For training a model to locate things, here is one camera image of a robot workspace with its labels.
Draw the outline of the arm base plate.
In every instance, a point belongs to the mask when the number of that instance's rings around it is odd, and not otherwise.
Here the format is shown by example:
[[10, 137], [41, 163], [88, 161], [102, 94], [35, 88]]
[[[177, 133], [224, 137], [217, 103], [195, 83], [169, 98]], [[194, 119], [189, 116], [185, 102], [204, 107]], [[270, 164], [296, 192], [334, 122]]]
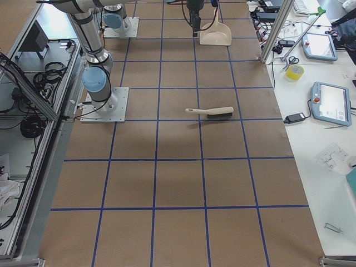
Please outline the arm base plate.
[[128, 95], [128, 87], [113, 87], [111, 97], [104, 107], [101, 107], [103, 104], [92, 102], [91, 96], [87, 93], [86, 101], [90, 104], [84, 105], [80, 121], [83, 123], [125, 122]]
[[139, 27], [138, 17], [126, 17], [122, 19], [120, 16], [106, 17], [104, 37], [108, 39], [125, 39], [136, 38]]

